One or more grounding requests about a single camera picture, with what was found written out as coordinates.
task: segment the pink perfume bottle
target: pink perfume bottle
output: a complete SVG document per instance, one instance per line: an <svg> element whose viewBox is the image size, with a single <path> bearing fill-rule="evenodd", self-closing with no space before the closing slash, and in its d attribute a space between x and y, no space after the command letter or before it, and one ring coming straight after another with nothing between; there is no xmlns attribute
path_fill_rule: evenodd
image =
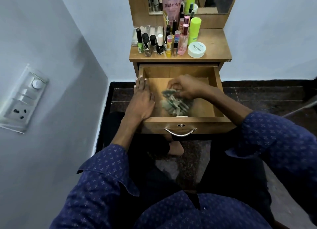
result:
<svg viewBox="0 0 317 229"><path fill-rule="evenodd" d="M178 43L178 50L177 50L178 55L184 55L187 50L187 44L188 44L188 38L189 38L188 29L189 29L189 25L184 24L183 31L180 35L179 43Z"/></svg>

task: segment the green and white cloth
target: green and white cloth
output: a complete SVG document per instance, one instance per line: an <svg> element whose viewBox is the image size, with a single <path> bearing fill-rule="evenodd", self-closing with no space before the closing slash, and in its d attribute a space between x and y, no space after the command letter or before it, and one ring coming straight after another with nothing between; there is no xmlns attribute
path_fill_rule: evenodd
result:
<svg viewBox="0 0 317 229"><path fill-rule="evenodd" d="M162 95L166 98L166 100L161 100L161 105L173 116L187 116L194 100L175 98L174 93L176 92L179 92L179 90L169 89L162 91Z"/></svg>

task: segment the white wall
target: white wall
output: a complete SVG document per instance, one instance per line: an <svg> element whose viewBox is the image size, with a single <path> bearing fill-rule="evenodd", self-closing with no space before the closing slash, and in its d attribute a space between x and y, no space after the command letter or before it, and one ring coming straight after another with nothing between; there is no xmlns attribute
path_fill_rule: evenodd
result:
<svg viewBox="0 0 317 229"><path fill-rule="evenodd" d="M232 61L222 81L317 76L316 0L236 0L224 32Z"/></svg>
<svg viewBox="0 0 317 229"><path fill-rule="evenodd" d="M134 81L128 0L63 0L110 81Z"/></svg>
<svg viewBox="0 0 317 229"><path fill-rule="evenodd" d="M0 228L48 228L92 153L107 77L62 0L0 0L0 103L27 63L50 82L26 134L0 129Z"/></svg>

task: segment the mirror frame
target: mirror frame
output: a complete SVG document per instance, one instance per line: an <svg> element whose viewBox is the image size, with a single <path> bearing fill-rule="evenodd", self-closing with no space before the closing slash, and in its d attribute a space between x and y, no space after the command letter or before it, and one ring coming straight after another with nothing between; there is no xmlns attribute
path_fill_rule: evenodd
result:
<svg viewBox="0 0 317 229"><path fill-rule="evenodd" d="M230 15L233 4L236 0L233 0L228 13L226 14L210 14L205 12L197 12L202 23L200 29L222 29L227 22ZM133 26L163 26L162 15L150 15L148 0L129 0L130 11L133 21Z"/></svg>

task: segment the drawer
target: drawer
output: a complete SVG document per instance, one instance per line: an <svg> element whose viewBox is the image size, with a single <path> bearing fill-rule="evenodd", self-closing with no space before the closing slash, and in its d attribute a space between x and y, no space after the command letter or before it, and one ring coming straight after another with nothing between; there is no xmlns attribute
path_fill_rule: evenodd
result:
<svg viewBox="0 0 317 229"><path fill-rule="evenodd" d="M162 91L169 80L179 75L189 74L203 83L222 89L219 70L216 64L141 64L139 77L142 75L150 83L150 90L155 95L155 108L150 118L146 119L141 133L175 133L186 135L224 133L232 130L234 124L208 101L197 98L188 113L188 117L173 117L161 106Z"/></svg>

